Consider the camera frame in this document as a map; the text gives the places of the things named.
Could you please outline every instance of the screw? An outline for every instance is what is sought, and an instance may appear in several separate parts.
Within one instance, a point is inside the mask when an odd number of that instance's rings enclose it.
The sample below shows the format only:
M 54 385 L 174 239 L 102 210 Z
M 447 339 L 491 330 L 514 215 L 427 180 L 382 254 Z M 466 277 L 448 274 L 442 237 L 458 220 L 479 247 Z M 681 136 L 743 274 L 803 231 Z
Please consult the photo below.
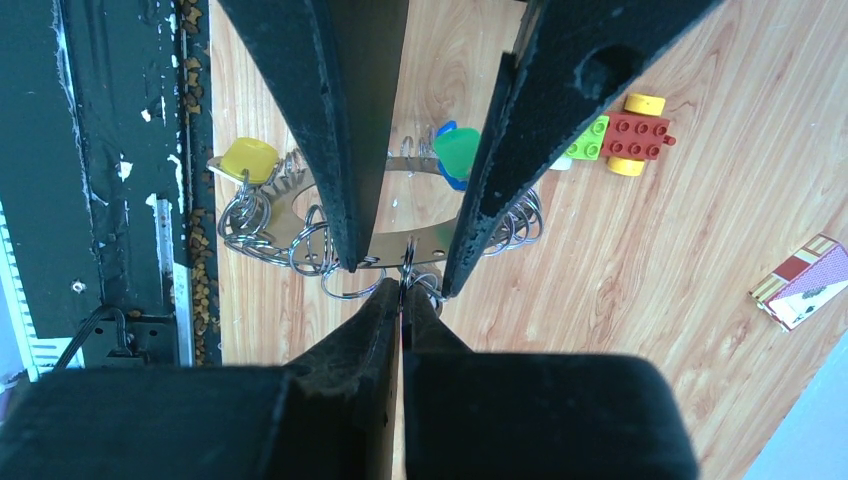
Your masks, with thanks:
M 88 287 L 86 287 L 85 284 L 82 283 L 82 280 L 80 280 L 80 279 L 76 279 L 73 282 L 71 282 L 71 290 L 73 290 L 77 293 L 84 292 L 86 288 L 88 288 Z

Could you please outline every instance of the white wall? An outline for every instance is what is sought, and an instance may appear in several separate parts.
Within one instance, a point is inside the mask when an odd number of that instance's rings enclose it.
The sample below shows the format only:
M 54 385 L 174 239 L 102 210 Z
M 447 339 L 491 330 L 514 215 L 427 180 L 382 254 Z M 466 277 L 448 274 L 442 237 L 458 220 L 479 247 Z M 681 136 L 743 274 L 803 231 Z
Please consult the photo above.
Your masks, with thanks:
M 799 479 L 848 479 L 848 335 L 842 336 L 745 476 Z

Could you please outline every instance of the toy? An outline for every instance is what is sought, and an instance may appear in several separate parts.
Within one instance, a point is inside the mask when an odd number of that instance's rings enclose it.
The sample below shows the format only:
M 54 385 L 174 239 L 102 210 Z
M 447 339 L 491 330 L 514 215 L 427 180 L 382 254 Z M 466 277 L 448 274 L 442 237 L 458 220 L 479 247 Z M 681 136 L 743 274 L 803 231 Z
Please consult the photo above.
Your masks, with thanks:
M 456 191 L 464 192 L 474 165 L 480 132 L 473 128 L 457 128 L 451 120 L 436 133 L 433 151 L 439 157 L 439 172 Z
M 550 169 L 564 172 L 571 168 L 572 163 L 572 159 L 570 157 L 565 156 L 565 154 L 563 153 L 562 156 L 559 157 L 553 165 L 551 165 Z
M 637 177 L 646 160 L 656 160 L 662 145 L 672 146 L 677 140 L 668 135 L 671 123 L 659 117 L 665 99 L 634 93 L 627 96 L 624 110 L 631 113 L 607 113 L 609 126 L 604 136 L 601 155 L 608 156 L 607 167 L 619 175 Z
M 597 160 L 601 153 L 601 146 L 604 141 L 604 134 L 607 132 L 610 118 L 607 115 L 601 115 L 596 118 L 585 132 L 577 137 L 577 140 L 571 144 L 565 151 L 564 156 L 575 160 Z
M 816 235 L 748 294 L 785 331 L 792 330 L 848 287 L 848 252 Z
M 261 185 L 273 174 L 279 158 L 277 149 L 255 138 L 237 138 L 221 159 L 221 170 L 238 180 L 244 180 L 244 171 L 250 175 L 248 183 Z

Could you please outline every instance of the wooden floor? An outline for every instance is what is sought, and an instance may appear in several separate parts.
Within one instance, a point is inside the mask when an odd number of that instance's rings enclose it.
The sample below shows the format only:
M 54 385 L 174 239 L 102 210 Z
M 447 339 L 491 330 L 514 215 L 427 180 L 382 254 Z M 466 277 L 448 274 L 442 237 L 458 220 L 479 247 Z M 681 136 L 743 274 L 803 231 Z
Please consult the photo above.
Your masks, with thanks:
M 848 3 L 768 5 L 726 1 L 632 86 L 668 98 L 674 148 L 635 179 L 602 162 L 549 172 L 538 185 L 543 240 L 482 260 L 443 315 L 478 350 L 647 357 L 674 388 L 707 479 L 744 474 L 848 328 L 848 294 L 790 334 L 746 297 L 816 233 L 848 241 Z M 410 1 L 395 152 L 403 136 L 448 119 L 482 126 L 523 8 Z M 238 36 L 210 9 L 216 153 L 237 136 L 292 149 Z M 459 205 L 437 178 L 386 184 L 384 231 Z M 220 213 L 233 189 L 217 191 Z M 219 248 L 228 363 L 283 363 L 358 307 L 325 297 L 315 279 Z

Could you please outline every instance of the red and white box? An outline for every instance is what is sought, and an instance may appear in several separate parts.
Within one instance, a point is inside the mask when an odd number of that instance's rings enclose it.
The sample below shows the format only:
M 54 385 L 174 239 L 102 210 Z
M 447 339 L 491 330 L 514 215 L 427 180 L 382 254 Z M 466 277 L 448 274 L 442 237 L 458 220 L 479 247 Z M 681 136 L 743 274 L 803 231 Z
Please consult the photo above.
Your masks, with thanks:
M 848 287 L 848 251 L 818 234 L 748 292 L 784 330 L 797 327 Z

